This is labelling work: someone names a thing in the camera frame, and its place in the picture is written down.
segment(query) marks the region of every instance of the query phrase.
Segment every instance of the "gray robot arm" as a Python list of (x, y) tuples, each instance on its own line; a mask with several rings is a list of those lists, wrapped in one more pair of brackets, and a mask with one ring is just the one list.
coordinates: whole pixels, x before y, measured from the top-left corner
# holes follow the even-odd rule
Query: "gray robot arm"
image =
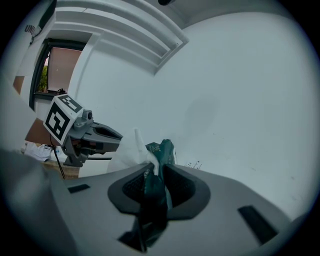
[[(122, 139), (114, 129), (95, 122), (92, 111), (67, 94), (53, 98), (43, 125), (67, 155), (67, 166), (82, 167), (89, 155), (114, 152)], [(73, 145), (72, 140), (80, 143)]]

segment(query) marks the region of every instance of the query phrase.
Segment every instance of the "dark green fabric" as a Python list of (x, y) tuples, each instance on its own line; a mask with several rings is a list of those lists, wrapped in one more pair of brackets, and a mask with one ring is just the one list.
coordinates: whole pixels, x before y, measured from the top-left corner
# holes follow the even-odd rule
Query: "dark green fabric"
[(144, 173), (143, 200), (140, 213), (131, 232), (126, 232), (119, 241), (141, 252), (146, 252), (161, 236), (167, 227), (167, 211), (172, 207), (170, 193), (165, 186), (164, 166), (174, 164), (174, 145), (170, 139), (161, 144), (150, 143), (147, 150), (153, 153), (159, 162), (159, 174), (153, 171)]
[(146, 145), (146, 149), (154, 154), (159, 162), (159, 177), (162, 181), (164, 181), (164, 166), (166, 164), (175, 164), (174, 148), (175, 146), (170, 139), (164, 139), (161, 144), (152, 142)]

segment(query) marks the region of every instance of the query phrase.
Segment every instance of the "ceiling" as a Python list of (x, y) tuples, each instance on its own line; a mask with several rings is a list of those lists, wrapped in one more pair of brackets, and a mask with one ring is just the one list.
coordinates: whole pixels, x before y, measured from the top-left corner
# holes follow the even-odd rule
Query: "ceiling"
[(175, 0), (167, 6), (161, 6), (158, 0), (145, 1), (166, 14), (181, 29), (212, 17), (239, 12), (263, 12), (291, 17), (275, 0)]

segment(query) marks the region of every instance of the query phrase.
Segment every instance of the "window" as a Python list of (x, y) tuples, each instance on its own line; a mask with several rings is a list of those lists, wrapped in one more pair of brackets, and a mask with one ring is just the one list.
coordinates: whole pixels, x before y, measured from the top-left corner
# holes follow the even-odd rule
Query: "window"
[(30, 88), (29, 106), (35, 99), (52, 100), (68, 92), (71, 76), (85, 43), (46, 39), (37, 60)]

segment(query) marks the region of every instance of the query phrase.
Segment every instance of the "window frame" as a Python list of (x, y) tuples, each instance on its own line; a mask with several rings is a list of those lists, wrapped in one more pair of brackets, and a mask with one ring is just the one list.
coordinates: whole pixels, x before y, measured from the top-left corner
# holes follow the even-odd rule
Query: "window frame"
[(38, 85), (40, 83), (41, 74), (45, 66), (46, 59), (48, 57), (49, 52), (51, 52), (52, 48), (64, 48), (70, 50), (83, 51), (87, 43), (72, 41), (72, 40), (63, 40), (63, 39), (52, 39), (47, 38), (43, 41), (43, 47), (40, 52), (40, 55), (36, 61), (34, 72), (32, 75), (32, 81), (30, 86), (30, 95), (29, 95), (29, 107), (35, 110), (35, 100), (43, 99), (52, 101), (56, 94), (48, 93), (48, 92), (39, 92), (37, 91)]

